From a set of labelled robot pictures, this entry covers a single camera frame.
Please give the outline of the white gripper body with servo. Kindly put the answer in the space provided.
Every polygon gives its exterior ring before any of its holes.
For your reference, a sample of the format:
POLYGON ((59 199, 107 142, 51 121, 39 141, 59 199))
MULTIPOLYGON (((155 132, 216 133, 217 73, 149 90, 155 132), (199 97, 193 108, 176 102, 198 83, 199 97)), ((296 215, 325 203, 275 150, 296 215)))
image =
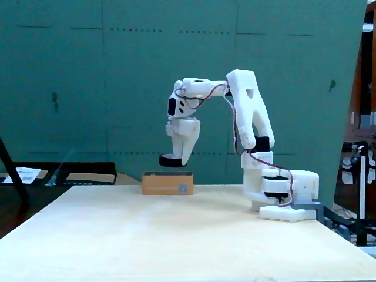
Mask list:
POLYGON ((183 137, 198 139, 200 134, 200 121, 196 118, 172 118, 170 117, 165 128, 170 137, 183 137))

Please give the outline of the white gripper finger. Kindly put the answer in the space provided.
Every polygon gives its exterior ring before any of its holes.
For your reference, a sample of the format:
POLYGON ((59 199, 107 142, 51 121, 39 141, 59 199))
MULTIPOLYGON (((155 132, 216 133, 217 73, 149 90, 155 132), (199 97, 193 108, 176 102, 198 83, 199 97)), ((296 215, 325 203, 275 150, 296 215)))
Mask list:
POLYGON ((183 156, 183 137, 172 136, 172 147, 174 156, 183 156))
POLYGON ((193 148, 198 140, 198 136, 185 136, 183 138, 183 148, 182 148, 182 165, 187 165, 189 157, 193 151, 193 148))

